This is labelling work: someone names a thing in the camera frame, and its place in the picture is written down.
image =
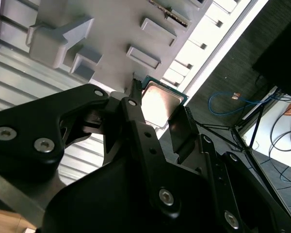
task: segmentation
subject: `bolt hole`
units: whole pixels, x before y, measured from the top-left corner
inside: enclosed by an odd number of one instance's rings
[[[132,106],[136,106],[137,104],[135,103],[135,101],[129,100],[128,103]]]
[[[103,93],[101,91],[96,90],[96,91],[94,91],[94,93],[98,96],[103,96]]]
[[[43,141],[43,142],[41,142],[41,144],[40,144],[42,147],[44,147],[44,148],[49,148],[49,143],[48,142],[45,142],[45,141]]]
[[[151,153],[151,154],[156,154],[157,151],[156,151],[155,149],[153,149],[153,148],[150,148],[150,153]]]
[[[4,137],[9,137],[9,136],[11,136],[11,132],[8,130],[3,130],[0,132],[0,135],[4,136]]]
[[[222,179],[221,177],[219,177],[219,181],[220,181],[222,184],[226,185],[224,179]]]
[[[150,133],[148,133],[148,132],[145,132],[145,136],[152,137],[152,135]]]

